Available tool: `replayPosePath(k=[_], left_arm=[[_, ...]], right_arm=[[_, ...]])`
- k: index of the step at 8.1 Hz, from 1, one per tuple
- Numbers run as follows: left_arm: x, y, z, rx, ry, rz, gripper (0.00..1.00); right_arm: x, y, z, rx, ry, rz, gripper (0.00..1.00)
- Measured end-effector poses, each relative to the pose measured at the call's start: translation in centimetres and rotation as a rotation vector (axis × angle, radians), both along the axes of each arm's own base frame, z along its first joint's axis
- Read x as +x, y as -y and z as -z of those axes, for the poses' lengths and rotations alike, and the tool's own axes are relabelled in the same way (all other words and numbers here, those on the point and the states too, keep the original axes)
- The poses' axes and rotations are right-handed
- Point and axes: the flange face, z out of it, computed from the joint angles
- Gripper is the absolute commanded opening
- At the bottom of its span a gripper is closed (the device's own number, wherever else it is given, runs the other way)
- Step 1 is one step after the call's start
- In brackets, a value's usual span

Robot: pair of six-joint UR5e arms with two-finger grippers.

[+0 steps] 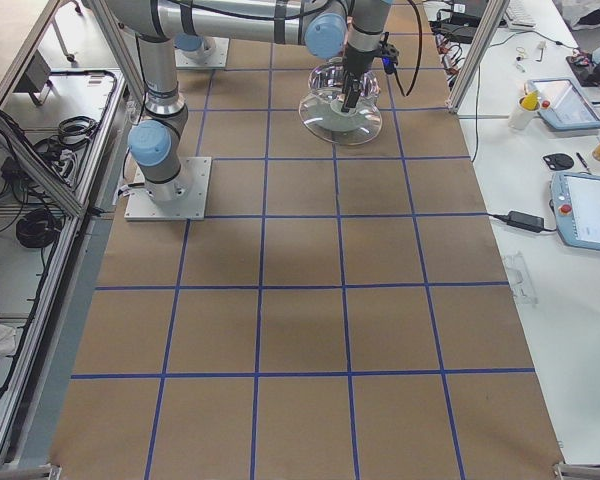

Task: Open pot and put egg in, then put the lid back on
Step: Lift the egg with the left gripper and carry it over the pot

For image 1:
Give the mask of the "black gripper holding lid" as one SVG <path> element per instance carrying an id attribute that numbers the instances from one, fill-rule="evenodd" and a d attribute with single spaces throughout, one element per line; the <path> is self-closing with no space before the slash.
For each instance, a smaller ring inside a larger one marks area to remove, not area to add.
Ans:
<path id="1" fill-rule="evenodd" d="M 356 29 L 349 30 L 343 56 L 345 74 L 342 111 L 350 111 L 357 106 L 361 95 L 361 82 L 355 75 L 366 73 L 375 58 L 382 60 L 386 73 L 392 73 L 399 64 L 399 51 L 388 39 L 387 31 L 367 33 Z"/>

